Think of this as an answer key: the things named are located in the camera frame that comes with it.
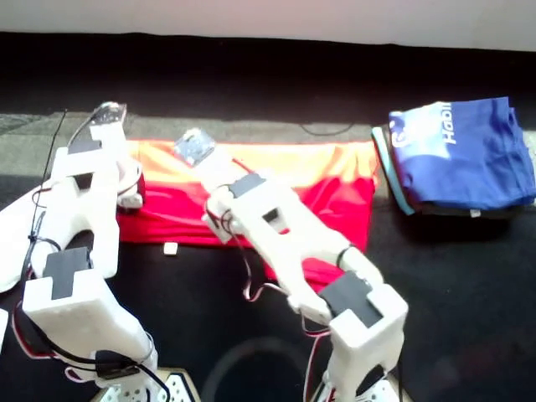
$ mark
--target black table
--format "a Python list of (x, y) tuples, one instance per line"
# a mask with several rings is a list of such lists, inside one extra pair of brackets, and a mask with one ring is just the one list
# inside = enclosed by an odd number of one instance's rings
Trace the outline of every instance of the black table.
[[(403, 381), (415, 401), (513, 400), (531, 391), (535, 225), (531, 213), (510, 224), (410, 219), (377, 202), (368, 255), (410, 304)], [(206, 400), (301, 398), (311, 342), (281, 295), (244, 301), (237, 250), (180, 247), (166, 257), (160, 245), (122, 245), (120, 261), (109, 281), (117, 299), (154, 336), (160, 364), (187, 369)], [(17, 299), (14, 289), (0, 306)], [(327, 355), (325, 343), (317, 374)], [(64, 400), (95, 393), (54, 363), (28, 360), (11, 331), (0, 379), (18, 400), (53, 400), (56, 389)]]

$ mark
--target white robotic arm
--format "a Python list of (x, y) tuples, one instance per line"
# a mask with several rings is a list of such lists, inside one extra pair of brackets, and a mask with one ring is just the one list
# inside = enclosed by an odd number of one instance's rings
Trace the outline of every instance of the white robotic arm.
[[(276, 273), (292, 310), (329, 326), (326, 392), (316, 400), (327, 400), (332, 389), (342, 402), (371, 393), (378, 401), (396, 400), (383, 378), (399, 359), (408, 305), (378, 269), (291, 188), (270, 174), (244, 172), (204, 131), (189, 130), (175, 152), (210, 192), (204, 220), (211, 230), (223, 242), (243, 235)], [(302, 262), (310, 257), (346, 274), (318, 295), (303, 275)]]
[[(30, 236), (23, 299), (12, 325), (29, 357), (38, 357), (29, 347), (38, 344), (45, 357), (66, 363), (70, 379), (115, 387), (123, 399), (114, 400), (145, 401), (161, 391), (154, 375), (157, 351), (105, 281), (117, 270), (116, 207), (142, 206), (141, 167), (127, 153), (125, 107), (107, 103), (97, 111), (90, 120), (92, 139), (70, 141), (55, 154), (46, 210), (38, 211)], [(91, 252), (65, 249), (87, 229), (94, 235)]]

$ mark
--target stack of folded clothes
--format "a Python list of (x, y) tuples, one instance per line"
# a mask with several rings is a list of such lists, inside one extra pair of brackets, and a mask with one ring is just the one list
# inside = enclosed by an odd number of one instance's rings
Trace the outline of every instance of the stack of folded clothes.
[(373, 139), (406, 214), (506, 218), (536, 197), (533, 164), (507, 97), (393, 111)]

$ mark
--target orange fabric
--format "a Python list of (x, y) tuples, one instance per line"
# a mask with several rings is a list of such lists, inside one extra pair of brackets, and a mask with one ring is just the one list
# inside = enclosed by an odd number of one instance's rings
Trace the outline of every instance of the orange fabric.
[[(141, 140), (128, 144), (131, 155), (143, 166), (146, 202), (135, 214), (118, 215), (121, 240), (222, 245), (201, 220), (209, 195), (192, 169), (174, 156), (173, 143)], [(372, 142), (219, 146), (252, 170), (269, 168), (285, 178), (324, 224), (364, 250), (378, 181)], [(317, 291), (341, 275), (338, 268), (317, 260), (304, 261), (303, 267), (307, 281)], [(266, 275), (275, 279), (269, 267)]]
[[(192, 169), (174, 156), (173, 142), (140, 140), (129, 141), (128, 146), (130, 154), (142, 163), (146, 181), (174, 187), (199, 183)], [(290, 179), (293, 188), (306, 188), (328, 177), (344, 182), (356, 178), (371, 178), (374, 183), (378, 180), (378, 158), (372, 142), (219, 146), (252, 170), (269, 168), (276, 175)]]

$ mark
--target metal base plate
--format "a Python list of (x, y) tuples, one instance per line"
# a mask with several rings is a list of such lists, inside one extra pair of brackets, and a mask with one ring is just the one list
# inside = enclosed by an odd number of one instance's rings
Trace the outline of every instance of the metal base plate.
[[(185, 372), (171, 371), (167, 372), (167, 376), (158, 376), (161, 379), (166, 379), (165, 383), (171, 394), (171, 402), (199, 402), (197, 390), (194, 388), (192, 381)], [(158, 390), (156, 399), (149, 399), (146, 389), (121, 389), (112, 387), (93, 400), (94, 402), (147, 402), (148, 400), (165, 402), (166, 392), (163, 389), (160, 389)]]
[[(315, 397), (315, 402), (332, 402), (327, 398), (331, 392), (331, 387), (322, 387), (321, 392)], [(394, 386), (387, 380), (378, 381), (371, 389), (364, 394), (356, 397), (355, 402), (399, 402), (399, 396), (394, 391)], [(405, 394), (404, 402), (410, 402)]]

